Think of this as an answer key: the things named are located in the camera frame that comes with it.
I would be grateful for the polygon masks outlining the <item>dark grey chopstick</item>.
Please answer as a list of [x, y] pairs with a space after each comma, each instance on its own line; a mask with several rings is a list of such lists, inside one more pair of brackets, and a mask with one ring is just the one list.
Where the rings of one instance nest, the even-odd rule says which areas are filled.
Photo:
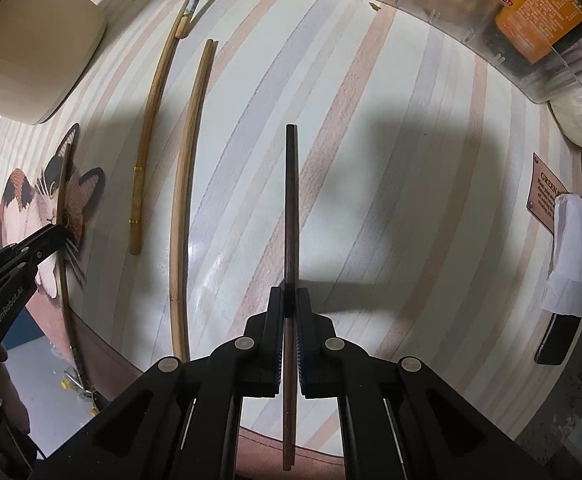
[[295, 300], [299, 275], [299, 167], [297, 125], [285, 127], [285, 276], [283, 277], [282, 469], [295, 462], [297, 442], [297, 329]]

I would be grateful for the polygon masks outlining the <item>thin wooden chopstick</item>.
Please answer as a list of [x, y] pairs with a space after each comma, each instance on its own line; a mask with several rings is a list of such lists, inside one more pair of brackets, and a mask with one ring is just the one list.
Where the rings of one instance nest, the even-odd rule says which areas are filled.
[[171, 230], [169, 231], [171, 234], [169, 237], [169, 321], [171, 321], [174, 356], [183, 362], [190, 360], [187, 281], [192, 180], [203, 105], [216, 49], [217, 42], [207, 39], [191, 88], [183, 134], [179, 143], [174, 182]]

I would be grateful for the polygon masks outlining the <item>beige ribbed utensil holder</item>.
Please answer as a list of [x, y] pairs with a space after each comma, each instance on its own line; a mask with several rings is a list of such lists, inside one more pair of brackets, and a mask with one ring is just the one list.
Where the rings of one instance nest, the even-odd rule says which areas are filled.
[[0, 116], [37, 125], [62, 104], [103, 37], [91, 0], [0, 0]]

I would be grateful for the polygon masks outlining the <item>striped cat print mat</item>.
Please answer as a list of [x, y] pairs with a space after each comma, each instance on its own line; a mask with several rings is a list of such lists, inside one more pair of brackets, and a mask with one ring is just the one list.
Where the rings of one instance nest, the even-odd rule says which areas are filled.
[[561, 370], [534, 362], [553, 240], [526, 209], [536, 153], [572, 192], [580, 154], [546, 106], [428, 24], [368, 0], [202, 0], [153, 130], [144, 242], [128, 250], [144, 103], [184, 0], [91, 0], [108, 27], [50, 119], [0, 120], [0, 244], [51, 218], [51, 165], [80, 129], [68, 284], [107, 398], [172, 350], [169, 231], [187, 104], [217, 42], [191, 202], [192, 356], [237, 336], [283, 274], [285, 126], [299, 128], [300, 276], [337, 333], [417, 356], [518, 438]]

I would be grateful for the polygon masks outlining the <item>black phone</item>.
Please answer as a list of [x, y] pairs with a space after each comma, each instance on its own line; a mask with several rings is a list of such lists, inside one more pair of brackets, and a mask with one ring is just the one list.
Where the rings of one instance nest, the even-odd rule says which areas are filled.
[[538, 365], [561, 365], [576, 338], [581, 321], [578, 316], [553, 313], [535, 352], [534, 362]]

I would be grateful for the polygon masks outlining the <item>patterned wooden chopstick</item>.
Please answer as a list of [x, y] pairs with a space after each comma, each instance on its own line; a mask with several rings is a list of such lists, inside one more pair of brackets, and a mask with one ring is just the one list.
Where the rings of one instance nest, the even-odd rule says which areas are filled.
[[183, 10], [178, 15], [176, 21], [176, 28], [174, 37], [177, 40], [184, 39], [188, 35], [188, 29], [195, 14], [195, 9], [197, 8], [200, 0], [186, 0]]

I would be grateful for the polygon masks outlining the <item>brown printed mat label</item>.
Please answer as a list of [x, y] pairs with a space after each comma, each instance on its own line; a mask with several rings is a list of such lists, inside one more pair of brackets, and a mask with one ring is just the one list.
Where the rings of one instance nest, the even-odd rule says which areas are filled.
[[566, 193], [567, 188], [561, 183], [561, 180], [541, 160], [541, 157], [534, 153], [526, 209], [550, 234], [555, 233], [556, 198]]

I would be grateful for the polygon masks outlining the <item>white folded paper towel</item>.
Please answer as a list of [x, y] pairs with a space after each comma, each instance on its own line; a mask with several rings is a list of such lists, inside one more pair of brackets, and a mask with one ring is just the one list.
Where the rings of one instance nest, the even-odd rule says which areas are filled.
[[554, 246], [542, 309], [582, 318], [582, 197], [556, 198]]

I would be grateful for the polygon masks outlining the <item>orange label sauce bottle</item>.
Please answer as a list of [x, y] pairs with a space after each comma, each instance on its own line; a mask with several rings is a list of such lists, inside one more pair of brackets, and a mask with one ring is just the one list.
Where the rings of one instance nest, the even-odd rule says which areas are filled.
[[486, 26], [485, 46], [505, 70], [529, 76], [552, 53], [565, 54], [582, 38], [579, 0], [503, 0]]

